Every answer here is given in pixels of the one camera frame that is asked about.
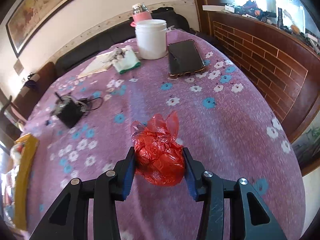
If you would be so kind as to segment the red plastic bag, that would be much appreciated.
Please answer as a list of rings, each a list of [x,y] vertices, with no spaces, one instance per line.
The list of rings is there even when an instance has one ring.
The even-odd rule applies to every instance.
[[[137,173],[156,186],[175,186],[184,177],[183,146],[176,142],[179,120],[176,111],[166,118],[155,114],[144,124],[131,124]]]

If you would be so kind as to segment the black sofa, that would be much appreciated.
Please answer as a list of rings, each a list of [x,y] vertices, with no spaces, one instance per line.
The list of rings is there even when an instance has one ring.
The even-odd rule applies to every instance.
[[[172,7],[160,7],[153,10],[151,16],[153,19],[165,20],[168,27],[173,26],[186,32],[190,31],[187,19],[177,14]],[[111,46],[134,38],[135,29],[130,25],[131,21],[132,18],[129,18],[129,20],[107,29],[61,56],[55,64],[57,77],[63,76],[79,64]]]

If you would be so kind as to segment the black smartphone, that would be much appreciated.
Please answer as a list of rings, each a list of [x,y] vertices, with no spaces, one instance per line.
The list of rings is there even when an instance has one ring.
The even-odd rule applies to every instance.
[[[170,77],[198,74],[204,71],[204,62],[191,39],[168,45],[168,73]]]

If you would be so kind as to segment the paper notebook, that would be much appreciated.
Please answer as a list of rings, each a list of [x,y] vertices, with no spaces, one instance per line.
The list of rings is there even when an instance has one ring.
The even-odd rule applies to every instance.
[[[107,71],[116,61],[117,56],[121,54],[120,48],[115,48],[113,51],[109,51],[100,55],[97,55],[93,61],[78,75],[78,79],[87,77],[92,74]]]

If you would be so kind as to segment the framed painting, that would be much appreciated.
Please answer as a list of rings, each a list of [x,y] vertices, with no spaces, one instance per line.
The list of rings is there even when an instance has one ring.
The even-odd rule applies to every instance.
[[[8,22],[6,30],[16,56],[39,29],[72,0],[21,0]]]

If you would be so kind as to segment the pink thermos bottle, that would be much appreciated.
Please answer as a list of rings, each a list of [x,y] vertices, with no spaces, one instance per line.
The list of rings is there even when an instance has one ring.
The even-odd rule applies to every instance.
[[[144,3],[137,3],[132,6],[132,19],[133,21],[130,25],[131,27],[135,28],[136,23],[140,21],[151,20],[152,16]]]

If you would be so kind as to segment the white plastic jar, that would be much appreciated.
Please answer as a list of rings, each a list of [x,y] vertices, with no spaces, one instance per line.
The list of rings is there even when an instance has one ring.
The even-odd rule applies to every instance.
[[[167,54],[167,22],[165,20],[140,21],[136,24],[135,33],[141,58],[157,60]]]

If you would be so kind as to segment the yellow cardboard box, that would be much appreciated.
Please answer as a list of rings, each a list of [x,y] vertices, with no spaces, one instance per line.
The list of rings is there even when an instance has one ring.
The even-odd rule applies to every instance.
[[[33,164],[34,155],[39,145],[39,140],[31,133],[28,133],[16,140],[16,142],[24,142],[25,147],[22,150],[22,157],[19,171],[16,177],[15,186],[15,212],[14,224],[16,228],[27,230],[27,188],[29,183],[29,175]]]

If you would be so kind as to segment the black electric motor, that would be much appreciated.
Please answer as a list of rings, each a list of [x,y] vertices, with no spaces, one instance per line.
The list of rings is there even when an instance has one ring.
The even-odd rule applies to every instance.
[[[54,92],[54,95],[56,102],[50,116],[56,117],[69,129],[73,128],[83,116],[100,108],[104,101],[102,97],[77,99],[70,93],[60,95],[58,92]]]

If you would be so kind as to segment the purple floral tablecloth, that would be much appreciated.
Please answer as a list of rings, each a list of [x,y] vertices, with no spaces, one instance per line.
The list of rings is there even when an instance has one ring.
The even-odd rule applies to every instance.
[[[202,207],[173,157],[187,147],[221,178],[247,178],[286,237],[300,238],[304,185],[282,108],[266,85],[211,44],[180,30],[167,34],[169,43],[185,40],[207,64],[204,73],[170,78],[163,57],[124,74],[110,68],[79,79],[84,62],[49,86],[25,128],[40,142],[28,187],[28,231],[72,178],[105,174],[135,146],[140,169],[127,200],[117,204],[121,237],[195,239]]]

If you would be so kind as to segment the white work glove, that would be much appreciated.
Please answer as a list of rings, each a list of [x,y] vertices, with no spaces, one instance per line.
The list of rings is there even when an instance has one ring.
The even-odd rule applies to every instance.
[[[131,46],[116,47],[112,51],[111,63],[119,74],[124,74],[141,66],[141,62]]]

